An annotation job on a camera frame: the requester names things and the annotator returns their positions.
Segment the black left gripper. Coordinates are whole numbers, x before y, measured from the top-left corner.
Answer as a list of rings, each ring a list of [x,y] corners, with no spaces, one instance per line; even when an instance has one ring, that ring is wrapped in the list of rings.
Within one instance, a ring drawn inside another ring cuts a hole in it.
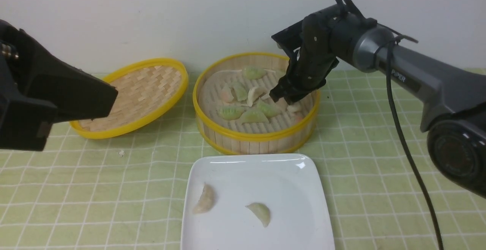
[[[115,87],[47,51],[23,29],[0,25],[0,147],[42,151],[52,126],[105,118]]]

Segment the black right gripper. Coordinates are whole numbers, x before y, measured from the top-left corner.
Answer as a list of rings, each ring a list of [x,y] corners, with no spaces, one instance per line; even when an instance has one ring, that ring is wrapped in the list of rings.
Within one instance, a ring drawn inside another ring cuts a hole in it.
[[[326,77],[339,61],[330,51],[331,17],[311,13],[303,20],[271,36],[289,57],[285,75],[270,90],[274,102],[294,104],[326,84]]]

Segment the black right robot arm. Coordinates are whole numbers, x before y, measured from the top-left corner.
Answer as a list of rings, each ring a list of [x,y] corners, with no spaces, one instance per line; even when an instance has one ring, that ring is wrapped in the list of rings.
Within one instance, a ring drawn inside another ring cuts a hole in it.
[[[340,60],[361,72],[380,71],[423,103],[420,130],[439,172],[486,196],[486,77],[399,45],[410,37],[364,17],[352,0],[307,15],[272,39],[289,56],[273,101],[296,103],[326,84]]]

